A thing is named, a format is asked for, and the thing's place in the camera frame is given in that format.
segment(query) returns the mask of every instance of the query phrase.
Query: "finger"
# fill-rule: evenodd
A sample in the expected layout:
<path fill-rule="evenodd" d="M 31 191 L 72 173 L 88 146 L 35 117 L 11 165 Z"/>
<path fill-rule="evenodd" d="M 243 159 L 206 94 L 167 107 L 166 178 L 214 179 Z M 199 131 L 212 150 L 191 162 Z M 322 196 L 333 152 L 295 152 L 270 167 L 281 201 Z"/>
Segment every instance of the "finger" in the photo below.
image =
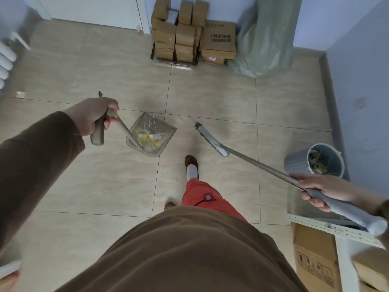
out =
<path fill-rule="evenodd" d="M 309 202 L 310 202 L 313 206 L 315 206 L 315 207 L 319 207 L 319 208 L 324 207 L 324 202 L 323 202 L 322 200 L 320 200 L 320 199 L 311 198 L 311 199 L 309 200 Z"/>
<path fill-rule="evenodd" d="M 317 188 L 322 190 L 324 188 L 324 180 L 321 178 L 321 175 L 312 174 L 307 179 L 299 180 L 298 185 L 302 188 Z"/>
<path fill-rule="evenodd" d="M 109 117 L 110 123 L 119 123 L 119 120 L 115 117 Z"/>
<path fill-rule="evenodd" d="M 303 192 L 301 193 L 301 198 L 302 198 L 303 200 L 305 200 L 305 201 L 308 201 L 308 200 L 311 198 L 311 196 L 310 196 L 306 191 L 303 191 Z"/>
<path fill-rule="evenodd" d="M 109 97 L 103 97 L 107 103 L 107 107 L 112 108 L 115 111 L 119 110 L 119 103 L 117 102 L 116 99 L 109 98 Z"/>
<path fill-rule="evenodd" d="M 104 129 L 107 130 L 109 128 L 109 120 L 104 121 Z"/>
<path fill-rule="evenodd" d="M 309 179 L 312 177 L 312 174 L 304 174 L 304 173 L 291 173 L 291 177 L 297 180 L 304 180 L 304 179 Z"/>
<path fill-rule="evenodd" d="M 331 208 L 328 205 L 324 205 L 323 207 L 319 207 L 321 211 L 331 212 Z"/>

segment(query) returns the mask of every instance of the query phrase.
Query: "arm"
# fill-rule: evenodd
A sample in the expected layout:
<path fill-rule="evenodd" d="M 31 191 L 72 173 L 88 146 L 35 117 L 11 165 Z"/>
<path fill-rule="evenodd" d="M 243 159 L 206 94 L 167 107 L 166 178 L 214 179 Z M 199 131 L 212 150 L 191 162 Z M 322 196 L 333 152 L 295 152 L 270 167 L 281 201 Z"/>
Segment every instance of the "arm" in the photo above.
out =
<path fill-rule="evenodd" d="M 85 148 L 82 136 L 115 100 L 89 98 L 0 145 L 0 253 L 61 173 Z M 105 122 L 106 128 L 113 120 Z"/>
<path fill-rule="evenodd" d="M 389 200 L 387 198 L 358 188 L 336 176 L 315 174 L 292 174 L 291 176 L 298 179 L 299 185 L 303 188 L 317 188 L 326 196 L 353 204 L 389 222 Z M 302 193 L 302 198 L 323 211 L 331 211 L 322 200 L 311 198 L 305 191 Z M 386 248 L 389 248 L 389 228 L 379 239 Z"/>

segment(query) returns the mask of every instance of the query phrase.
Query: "dustpan handle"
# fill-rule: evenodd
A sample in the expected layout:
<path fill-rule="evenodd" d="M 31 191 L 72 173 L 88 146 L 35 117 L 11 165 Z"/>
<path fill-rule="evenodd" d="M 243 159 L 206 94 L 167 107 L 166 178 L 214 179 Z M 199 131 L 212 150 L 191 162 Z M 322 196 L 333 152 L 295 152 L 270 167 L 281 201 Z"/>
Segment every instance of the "dustpan handle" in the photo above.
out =
<path fill-rule="evenodd" d="M 107 116 L 108 109 L 99 119 L 95 121 L 95 131 L 91 134 L 91 142 L 94 146 L 102 146 L 104 144 L 104 121 Z"/>
<path fill-rule="evenodd" d="M 120 129 L 127 135 L 127 137 L 134 143 L 134 145 L 139 149 L 139 151 L 143 151 L 143 147 L 140 146 L 139 142 L 132 135 L 131 131 L 127 128 L 126 124 L 123 123 L 119 115 L 117 115 L 118 125 Z"/>

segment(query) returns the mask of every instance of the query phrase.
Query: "tile grout line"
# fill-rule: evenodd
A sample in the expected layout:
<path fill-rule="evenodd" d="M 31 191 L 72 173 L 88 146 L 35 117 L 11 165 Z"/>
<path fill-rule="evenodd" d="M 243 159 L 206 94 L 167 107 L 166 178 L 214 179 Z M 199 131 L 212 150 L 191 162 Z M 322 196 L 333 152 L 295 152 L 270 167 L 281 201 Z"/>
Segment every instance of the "tile grout line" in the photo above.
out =
<path fill-rule="evenodd" d="M 165 105 L 165 116 L 163 117 L 163 121 L 166 119 L 166 109 L 168 108 L 168 97 L 169 97 L 169 87 L 170 87 L 170 78 L 172 77 L 172 66 L 170 66 L 170 75 L 169 75 L 169 84 L 168 84 L 168 94 L 166 95 L 166 105 Z"/>
<path fill-rule="evenodd" d="M 165 105 L 165 114 L 163 116 L 163 121 L 165 122 L 166 118 L 166 109 L 168 107 L 168 97 L 169 97 L 169 87 L 170 87 L 170 77 L 172 76 L 172 67 L 170 66 L 170 75 L 169 75 L 169 84 L 168 84 L 168 93 L 166 95 L 166 105 Z M 154 211 L 154 200 L 155 200 L 155 192 L 157 191 L 157 179 L 158 179 L 158 170 L 159 170 L 159 160 L 161 156 L 158 156 L 158 165 L 157 165 L 157 176 L 155 177 L 155 187 L 154 187 L 154 197 L 153 197 L 153 206 L 151 207 L 151 217 L 153 216 Z"/>
<path fill-rule="evenodd" d="M 154 200 L 155 200 L 155 192 L 157 191 L 157 179 L 158 179 L 158 170 L 159 170 L 159 160 L 161 159 L 161 156 L 158 156 L 158 165 L 157 165 L 157 176 L 155 177 L 155 187 L 154 187 L 154 197 L 153 197 L 153 206 L 151 207 L 151 216 L 153 216 L 154 211 Z"/>
<path fill-rule="evenodd" d="M 52 102 L 52 103 L 64 103 L 64 104 L 76 105 L 76 103 L 58 102 L 58 101 L 50 101 L 50 100 L 40 100 L 40 99 L 32 99 L 32 98 L 19 98 L 19 97 L 7 97 L 7 98 L 22 99 L 22 100 L 34 100 L 34 101 Z M 131 111 L 131 112 L 144 112 L 144 111 L 139 111 L 139 110 L 129 110 L 129 109 L 125 109 L 125 108 L 121 108 L 120 110 Z M 152 113 L 163 115 L 162 112 L 152 112 Z M 235 122 L 235 123 L 243 123 L 243 124 L 253 124 L 253 125 L 289 128 L 289 129 L 301 129 L 301 130 L 318 131 L 318 132 L 329 132 L 329 133 L 332 132 L 332 131 L 328 131 L 328 130 L 308 129 L 308 128 L 299 128 L 299 127 L 287 127 L 287 126 L 278 126 L 278 125 L 270 125 L 270 124 L 257 124 L 257 123 L 251 123 L 251 122 L 241 122 L 241 121 L 232 121 L 232 120 L 225 120 L 225 119 L 204 118 L 204 117 L 185 116 L 185 115 L 176 115 L 176 114 L 166 114 L 165 113 L 164 115 L 179 116 L 179 117 L 191 117 L 191 118 L 199 118 L 199 119 L 207 119 L 207 120 L 217 120 L 217 121 Z"/>
<path fill-rule="evenodd" d="M 88 25 L 88 30 L 86 31 L 86 35 L 85 35 L 85 39 L 84 39 L 84 42 L 82 43 L 82 46 L 81 46 L 81 49 L 80 49 L 80 53 L 79 53 L 79 59 L 77 60 L 77 63 L 75 64 L 75 67 L 74 68 L 77 68 L 80 60 L 81 60 L 81 52 L 82 52 L 82 49 L 84 48 L 85 46 L 85 42 L 86 42 L 86 39 L 88 38 L 88 35 L 89 35 L 89 30 L 90 30 L 91 26 Z"/>
<path fill-rule="evenodd" d="M 257 78 L 255 78 L 255 111 L 257 116 L 257 152 L 258 152 L 258 161 L 260 162 L 260 137 L 258 135 L 258 105 L 257 105 Z M 260 195 L 260 220 L 261 220 L 261 182 L 260 182 L 260 169 L 258 168 L 258 190 Z"/>
<path fill-rule="evenodd" d="M 102 216 L 120 216 L 120 217 L 138 217 L 138 218 L 150 218 L 148 216 L 131 216 L 131 215 L 115 215 L 115 214 L 101 214 L 101 213 L 81 213 L 81 212 L 64 212 L 64 211 L 40 211 L 44 213 L 68 213 L 68 214 L 85 214 L 85 215 L 102 215 Z"/>

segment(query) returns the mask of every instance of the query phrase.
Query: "white sock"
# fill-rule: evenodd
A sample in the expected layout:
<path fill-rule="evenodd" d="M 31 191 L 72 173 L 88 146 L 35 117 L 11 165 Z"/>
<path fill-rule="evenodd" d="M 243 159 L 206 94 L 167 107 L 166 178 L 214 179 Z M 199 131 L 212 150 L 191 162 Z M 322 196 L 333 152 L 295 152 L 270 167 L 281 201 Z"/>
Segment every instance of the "white sock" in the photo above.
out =
<path fill-rule="evenodd" d="M 186 168 L 186 176 L 189 179 L 196 178 L 197 179 L 197 167 L 193 164 L 189 164 L 189 166 Z"/>

